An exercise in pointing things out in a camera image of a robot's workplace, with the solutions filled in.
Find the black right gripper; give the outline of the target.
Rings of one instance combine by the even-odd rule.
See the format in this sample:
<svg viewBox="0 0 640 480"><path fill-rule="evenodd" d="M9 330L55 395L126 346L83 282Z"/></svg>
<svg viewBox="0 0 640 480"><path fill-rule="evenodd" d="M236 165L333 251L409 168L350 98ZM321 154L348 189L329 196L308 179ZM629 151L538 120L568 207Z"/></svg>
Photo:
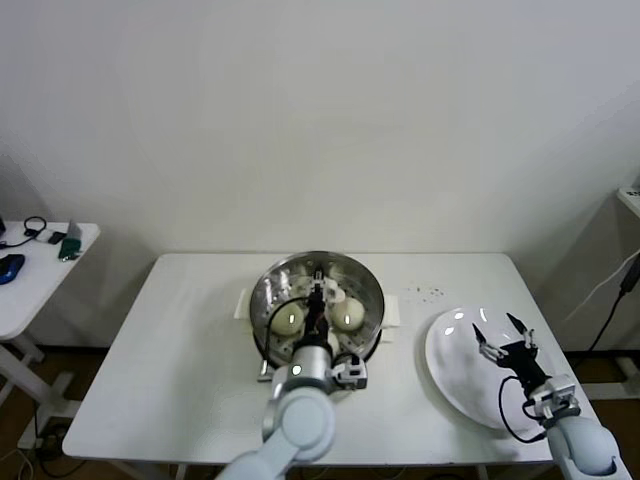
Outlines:
<svg viewBox="0 0 640 480"><path fill-rule="evenodd" d="M546 382L548 375L536 361L538 345L534 340L534 330L529 329L522 320L511 313L507 312L506 316L524 341L497 347L489 343L473 323L479 353L487 360L496 362L498 367L512 370L523 388L538 388Z"/></svg>

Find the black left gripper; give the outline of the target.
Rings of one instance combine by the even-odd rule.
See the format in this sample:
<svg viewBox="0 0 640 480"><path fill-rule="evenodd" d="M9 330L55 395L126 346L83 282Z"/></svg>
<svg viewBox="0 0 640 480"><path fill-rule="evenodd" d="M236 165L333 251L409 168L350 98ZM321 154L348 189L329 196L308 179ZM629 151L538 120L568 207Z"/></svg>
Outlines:
<svg viewBox="0 0 640 480"><path fill-rule="evenodd" d="M308 312L304 320L303 346L328 344L328 322L325 318L325 301L341 301L342 289L334 279L325 279L323 272L315 271L312 276L310 296L307 300Z"/></svg>

